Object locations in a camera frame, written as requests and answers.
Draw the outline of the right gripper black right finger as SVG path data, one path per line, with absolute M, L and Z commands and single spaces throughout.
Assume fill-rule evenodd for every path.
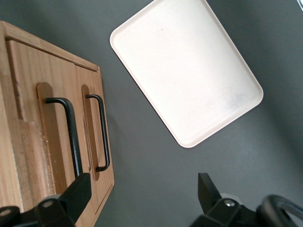
M 256 212 L 232 198 L 223 198 L 209 174 L 198 174 L 198 200 L 203 210 L 193 227 L 259 227 Z

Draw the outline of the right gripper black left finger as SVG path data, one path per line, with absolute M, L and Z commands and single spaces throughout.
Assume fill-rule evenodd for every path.
M 0 209 L 2 227 L 74 227 L 91 199 L 89 173 L 80 174 L 58 198 L 41 201 L 21 212 L 17 206 Z

